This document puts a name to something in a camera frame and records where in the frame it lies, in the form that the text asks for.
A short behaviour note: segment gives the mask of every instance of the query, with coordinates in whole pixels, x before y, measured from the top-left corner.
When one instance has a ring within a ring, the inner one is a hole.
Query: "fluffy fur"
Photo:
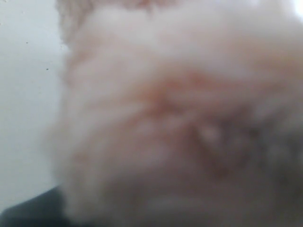
[[[94,9],[107,5],[119,5],[128,9],[150,8],[153,5],[168,5],[177,0],[57,0],[59,12],[61,38],[70,45],[75,34],[88,15]]]
[[[51,131],[67,216],[299,226],[302,60],[302,24],[277,5],[97,10],[71,46]]]

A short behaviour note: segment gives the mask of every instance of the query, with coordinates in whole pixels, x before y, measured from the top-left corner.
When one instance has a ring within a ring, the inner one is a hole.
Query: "white wall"
[[[0,212],[53,186],[39,141],[63,49],[54,0],[0,0]]]

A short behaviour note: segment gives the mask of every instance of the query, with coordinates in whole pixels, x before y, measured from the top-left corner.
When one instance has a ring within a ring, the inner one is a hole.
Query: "dark object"
[[[0,227],[75,227],[62,216],[62,198],[52,189],[5,210]]]

